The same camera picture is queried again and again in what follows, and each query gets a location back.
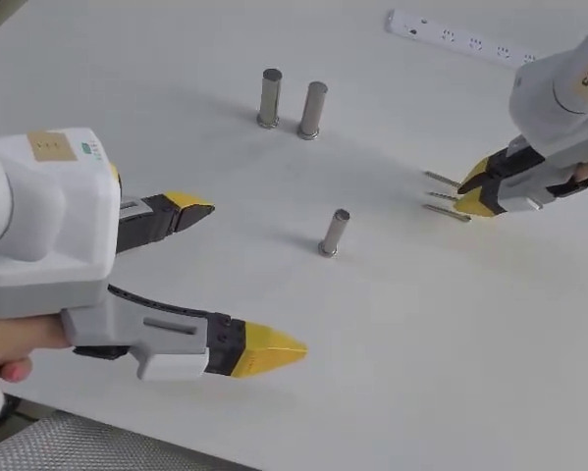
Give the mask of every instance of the metal peg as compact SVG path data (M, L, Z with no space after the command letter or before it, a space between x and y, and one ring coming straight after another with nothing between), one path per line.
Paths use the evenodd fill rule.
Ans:
M340 242L340 238L342 238L342 234L349 220L350 213L346 209L338 209L335 212L324 240L318 245L320 255L327 258L335 256L337 245Z
M422 207L424 209L428 209L429 211L433 211L434 213L444 214L445 216L449 216L450 218L457 219L462 223L469 223L470 221L472 221L472 218L466 214L456 213L455 211L451 211L446 208L441 208L440 206L434 206L433 204L423 204Z
M263 85L261 89L261 106L256 122L262 128L270 130L278 125L278 101L281 96L281 80L283 74L278 69L263 71Z
M453 188L459 188L461 186L460 182L455 182L454 180L447 179L446 177L444 177L440 174L436 174L434 172L427 171L424 173L424 175L426 175L430 179L437 180L438 182L448 184L448 185L452 186Z
M321 81L313 81L306 92L306 102L297 135L304 140L313 140L320 133L320 118L329 87Z

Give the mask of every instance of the small metal pin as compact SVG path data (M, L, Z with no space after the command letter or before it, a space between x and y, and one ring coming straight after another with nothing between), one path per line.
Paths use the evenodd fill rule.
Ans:
M306 92L306 102L297 135L304 140L313 140L320 133L320 118L329 87L321 81L313 81Z
M437 180L438 182L449 184L450 186L452 186L454 188L459 188L461 186L461 183L455 182L454 180L451 180L451 179L447 179L446 177L443 177L443 176L436 174L436 173L433 173L433 172L427 171L424 173L424 175L426 175L430 179Z
M457 219L458 221L462 221L463 223L469 223L470 221L472 221L472 218L470 216L456 213L455 211L450 211L448 209L441 208L440 206L434 206L433 204L423 204L422 207L428 209L429 211L433 211L438 214L444 214L445 216Z
M345 209L338 209L333 215L329 230L326 232L324 240L318 245L318 251L323 257L331 258L337 253L337 245L342 238L344 229L350 220L350 213Z
M429 196L433 196L434 198L446 199L447 201L452 201L453 203L457 203L459 198L456 196L450 196L449 194L437 193L435 191L429 191L427 193Z
M281 80L283 74L278 69L263 71L261 89L261 106L256 116L256 122L262 128L270 130L278 125L278 102L281 96Z

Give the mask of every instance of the metal cylinder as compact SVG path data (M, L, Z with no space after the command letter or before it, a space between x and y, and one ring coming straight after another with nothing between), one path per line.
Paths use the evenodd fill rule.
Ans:
M278 125L278 101L281 96L283 74L278 69L263 71L261 106L256 117L260 127L270 130Z
M335 256L337 253L337 245L342 238L342 234L344 233L349 220L350 213L346 209L338 209L335 212L324 240L318 245L320 255L324 257Z
M309 84L306 102L302 112L302 120L297 128L297 135L304 140L315 139L320 133L320 118L324 108L324 100L329 87L321 81Z

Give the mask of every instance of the power strip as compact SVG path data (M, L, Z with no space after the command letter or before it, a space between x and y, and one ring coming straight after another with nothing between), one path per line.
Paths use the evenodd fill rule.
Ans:
M479 34L440 25L429 19L416 17L396 9L388 15L386 30L400 37L433 44L459 54L514 69L538 58L538 55L532 51L491 41Z

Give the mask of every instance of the white tabletop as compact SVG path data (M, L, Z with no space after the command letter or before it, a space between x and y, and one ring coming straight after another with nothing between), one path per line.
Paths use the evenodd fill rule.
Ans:
M130 358L40 351L6 391L270 471L588 471L588 191L469 225L422 210L438 186L421 170L460 179L515 136L513 71L383 29L402 7L552 53L588 31L588 0L447 3L26 4L0 29L0 134L92 127L127 192L217 208L122 256L115 282L309 353L247 380L147 384ZM268 67L284 73L274 131L254 121ZM329 93L307 142L313 80ZM352 219L326 260L338 207Z

